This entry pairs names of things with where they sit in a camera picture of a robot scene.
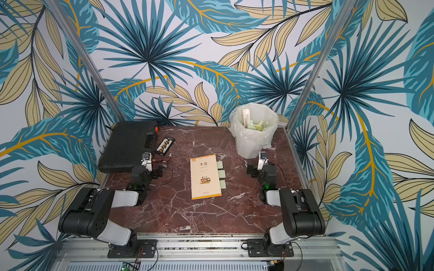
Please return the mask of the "orange children's book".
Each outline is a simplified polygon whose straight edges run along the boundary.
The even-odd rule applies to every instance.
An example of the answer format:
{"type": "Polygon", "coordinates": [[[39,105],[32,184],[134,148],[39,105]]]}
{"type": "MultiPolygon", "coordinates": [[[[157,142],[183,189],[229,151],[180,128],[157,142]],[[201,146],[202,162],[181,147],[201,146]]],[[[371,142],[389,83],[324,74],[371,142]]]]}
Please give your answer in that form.
{"type": "Polygon", "coordinates": [[[190,166],[192,200],[222,195],[215,155],[191,158],[190,166]]]}

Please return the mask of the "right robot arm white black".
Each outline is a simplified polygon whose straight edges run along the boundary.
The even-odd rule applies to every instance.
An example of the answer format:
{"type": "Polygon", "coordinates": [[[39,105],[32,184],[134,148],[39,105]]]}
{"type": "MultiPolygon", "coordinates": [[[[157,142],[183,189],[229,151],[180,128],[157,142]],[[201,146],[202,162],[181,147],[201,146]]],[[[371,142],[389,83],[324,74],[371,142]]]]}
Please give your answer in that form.
{"type": "Polygon", "coordinates": [[[310,238],[325,233],[325,222],[310,189],[277,188],[277,169],[265,164],[261,169],[247,167],[247,174],[260,184],[259,198],[269,206],[280,207],[282,222],[265,231],[261,239],[247,240],[250,257],[293,255],[291,244],[297,238],[310,238]]]}

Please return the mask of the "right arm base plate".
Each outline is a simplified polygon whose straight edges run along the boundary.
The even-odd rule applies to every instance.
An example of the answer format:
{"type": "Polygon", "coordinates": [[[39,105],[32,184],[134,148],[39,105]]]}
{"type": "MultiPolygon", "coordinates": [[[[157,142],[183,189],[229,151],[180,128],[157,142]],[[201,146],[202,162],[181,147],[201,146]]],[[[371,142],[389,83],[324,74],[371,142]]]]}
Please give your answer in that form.
{"type": "Polygon", "coordinates": [[[292,246],[283,244],[275,245],[264,239],[247,239],[246,246],[242,248],[248,252],[249,257],[293,257],[292,246]]]}

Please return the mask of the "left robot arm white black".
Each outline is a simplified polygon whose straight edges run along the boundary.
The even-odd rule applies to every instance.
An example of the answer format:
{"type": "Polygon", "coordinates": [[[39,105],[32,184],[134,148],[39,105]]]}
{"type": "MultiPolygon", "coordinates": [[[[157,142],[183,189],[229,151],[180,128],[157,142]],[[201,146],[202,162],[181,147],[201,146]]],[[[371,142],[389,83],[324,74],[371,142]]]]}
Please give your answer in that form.
{"type": "Polygon", "coordinates": [[[82,189],[61,216],[58,230],[75,237],[93,238],[108,244],[107,257],[152,258],[156,240],[139,240],[137,233],[109,219],[112,209],[137,207],[148,196],[152,180],[162,177],[166,166],[143,162],[131,170],[131,182],[124,190],[82,189]]]}

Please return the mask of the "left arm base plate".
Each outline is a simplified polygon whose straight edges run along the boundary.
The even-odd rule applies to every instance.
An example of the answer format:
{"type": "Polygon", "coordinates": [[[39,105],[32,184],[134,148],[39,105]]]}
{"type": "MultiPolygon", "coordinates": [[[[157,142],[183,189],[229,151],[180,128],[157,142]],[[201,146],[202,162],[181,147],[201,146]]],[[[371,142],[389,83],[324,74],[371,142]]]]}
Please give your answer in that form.
{"type": "Polygon", "coordinates": [[[156,239],[138,239],[125,246],[109,245],[107,257],[109,259],[151,259],[156,253],[157,242],[156,239]]]}

